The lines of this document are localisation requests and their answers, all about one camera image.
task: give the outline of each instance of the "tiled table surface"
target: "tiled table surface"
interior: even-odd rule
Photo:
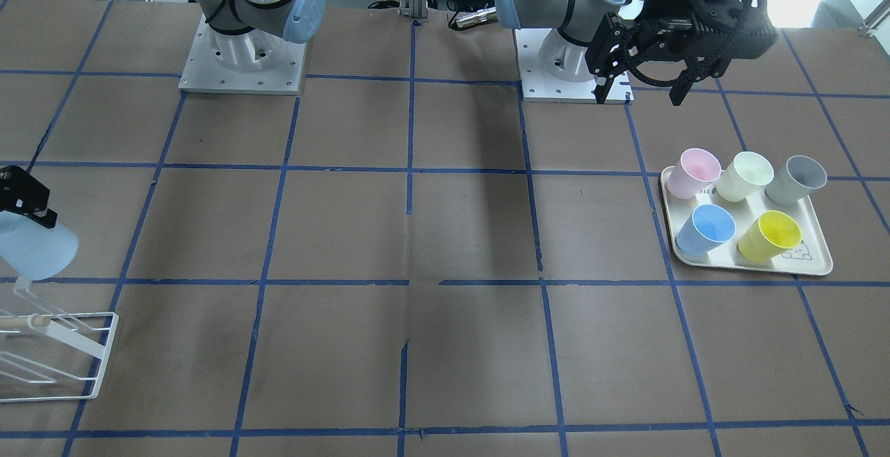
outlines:
[[[81,242],[36,291],[121,316],[101,396],[0,406],[0,454],[890,455],[871,40],[785,31],[680,108],[555,105],[497,26],[329,10],[300,99],[185,95],[198,17],[0,3],[0,160],[44,141]],[[832,274],[673,257],[656,177],[692,146],[820,160]]]

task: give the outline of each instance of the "tray rim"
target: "tray rim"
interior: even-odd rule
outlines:
[[[741,271],[756,271],[760,273],[778,273],[778,274],[802,274],[806,276],[826,276],[834,270],[834,258],[832,257],[832,252],[829,250],[829,246],[827,245],[827,241],[825,239],[825,233],[823,232],[823,226],[819,223],[819,216],[816,215],[816,210],[813,207],[813,201],[810,200],[810,197],[807,196],[804,198],[804,209],[809,211],[811,216],[813,216],[813,227],[815,228],[815,232],[819,237],[819,241],[821,245],[825,248],[826,256],[826,266],[827,270],[825,272],[801,272],[801,271],[783,271],[779,269],[770,269],[767,267],[760,266],[741,266],[740,264],[703,264],[699,262],[690,261],[686,257],[684,257],[684,253],[681,249],[677,248],[677,233],[674,231],[673,223],[671,223],[671,215],[670,215],[670,207],[668,206],[668,201],[670,201],[670,193],[667,191],[667,187],[665,187],[665,174],[667,172],[673,171],[674,166],[667,166],[664,170],[661,171],[661,174],[658,175],[658,191],[661,193],[661,206],[664,209],[665,215],[665,226],[667,227],[667,235],[670,237],[670,247],[673,250],[674,255],[681,262],[687,264],[687,266],[695,266],[695,267],[713,267],[716,269],[734,269]]]

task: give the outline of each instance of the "gray cup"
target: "gray cup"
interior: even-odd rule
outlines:
[[[791,205],[824,187],[828,180],[819,162],[806,156],[792,156],[766,187],[766,196],[779,205]]]

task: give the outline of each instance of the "white wire rack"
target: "white wire rack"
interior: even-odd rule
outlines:
[[[108,356],[114,342],[115,331],[118,329],[118,316],[114,312],[66,312],[60,307],[47,302],[31,291],[31,281],[19,278],[13,287],[13,294],[23,299],[35,311],[31,315],[16,315],[0,309],[0,335],[32,335],[36,339],[51,339],[76,352],[92,356],[98,364],[87,375],[73,374],[66,369],[59,369],[44,362],[38,362],[8,350],[0,350],[0,376],[13,380],[13,384],[37,387],[29,390],[29,394],[9,394],[0,390],[0,403],[29,402],[40,400],[80,400],[99,396],[102,378],[108,366]],[[102,326],[89,323],[101,321]],[[12,343],[4,341],[0,346]],[[61,381],[73,381],[65,390],[70,393],[58,393],[58,390],[41,394],[41,387],[58,386]]]

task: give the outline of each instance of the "pink cup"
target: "pink cup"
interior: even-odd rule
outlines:
[[[667,179],[667,190],[687,200],[720,178],[720,160],[698,147],[684,150],[680,161]]]

